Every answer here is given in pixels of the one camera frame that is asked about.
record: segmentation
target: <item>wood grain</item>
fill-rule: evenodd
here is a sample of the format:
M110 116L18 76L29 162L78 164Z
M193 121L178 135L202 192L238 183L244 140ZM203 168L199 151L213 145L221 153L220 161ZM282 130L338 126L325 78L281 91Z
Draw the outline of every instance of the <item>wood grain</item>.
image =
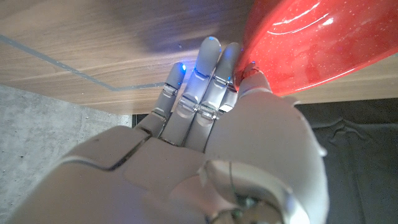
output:
M250 1L0 1L0 31L113 87L189 77L202 40L241 41ZM398 97L398 57L294 94L302 103ZM111 91L0 42L0 83L117 114L148 113L161 88Z

